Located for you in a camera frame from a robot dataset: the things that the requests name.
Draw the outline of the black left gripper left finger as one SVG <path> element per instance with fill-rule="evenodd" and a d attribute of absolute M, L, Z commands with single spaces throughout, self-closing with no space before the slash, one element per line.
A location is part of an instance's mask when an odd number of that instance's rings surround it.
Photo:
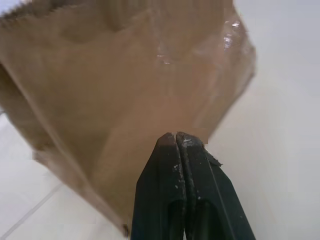
<path fill-rule="evenodd" d="M 183 240 L 186 203 L 180 151 L 166 133 L 137 181 L 130 240 Z"/>

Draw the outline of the brown paper bag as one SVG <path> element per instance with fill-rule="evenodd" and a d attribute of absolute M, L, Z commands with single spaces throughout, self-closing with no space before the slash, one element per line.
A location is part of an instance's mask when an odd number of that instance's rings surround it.
<path fill-rule="evenodd" d="M 125 234 L 156 140 L 207 142 L 256 71 L 233 0 L 31 0 L 0 13 L 0 106 Z"/>

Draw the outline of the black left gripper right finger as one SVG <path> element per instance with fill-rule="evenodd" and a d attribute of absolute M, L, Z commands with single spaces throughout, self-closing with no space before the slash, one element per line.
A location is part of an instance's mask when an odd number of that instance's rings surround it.
<path fill-rule="evenodd" d="M 221 163 L 193 135 L 176 142 L 186 187 L 186 240 L 256 240 L 231 180 Z"/>

